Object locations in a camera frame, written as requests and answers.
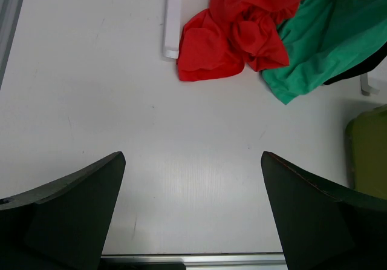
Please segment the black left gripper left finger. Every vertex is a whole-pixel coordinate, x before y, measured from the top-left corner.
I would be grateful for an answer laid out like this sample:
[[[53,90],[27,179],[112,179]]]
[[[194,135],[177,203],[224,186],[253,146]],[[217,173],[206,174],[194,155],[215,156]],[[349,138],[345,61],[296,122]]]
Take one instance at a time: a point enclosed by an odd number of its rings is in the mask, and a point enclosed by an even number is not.
[[[1,199],[1,269],[97,269],[125,165],[115,152]]]

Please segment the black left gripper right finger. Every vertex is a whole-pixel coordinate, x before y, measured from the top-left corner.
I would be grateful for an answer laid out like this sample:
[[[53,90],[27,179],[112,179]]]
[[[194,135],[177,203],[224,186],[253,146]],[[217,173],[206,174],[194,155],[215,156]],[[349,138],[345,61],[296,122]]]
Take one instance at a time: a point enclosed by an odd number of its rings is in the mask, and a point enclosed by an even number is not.
[[[386,269],[386,200],[272,152],[261,168],[288,269]]]

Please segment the green tank top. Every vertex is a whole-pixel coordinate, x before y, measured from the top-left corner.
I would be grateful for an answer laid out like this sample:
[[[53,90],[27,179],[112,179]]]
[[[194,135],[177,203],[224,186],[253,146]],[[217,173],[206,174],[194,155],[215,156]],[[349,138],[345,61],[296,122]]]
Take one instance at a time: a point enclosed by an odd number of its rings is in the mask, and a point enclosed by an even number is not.
[[[361,63],[386,42],[386,0],[303,0],[278,28],[289,65],[263,80],[288,104]]]

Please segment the red tank top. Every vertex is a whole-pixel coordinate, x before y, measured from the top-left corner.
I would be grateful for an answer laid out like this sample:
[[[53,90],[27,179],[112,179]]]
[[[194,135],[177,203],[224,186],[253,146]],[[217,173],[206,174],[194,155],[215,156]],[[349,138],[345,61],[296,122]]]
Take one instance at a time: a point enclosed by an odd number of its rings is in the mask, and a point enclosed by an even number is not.
[[[210,0],[183,27],[178,78],[182,82],[231,77],[289,65],[277,27],[303,0]]]

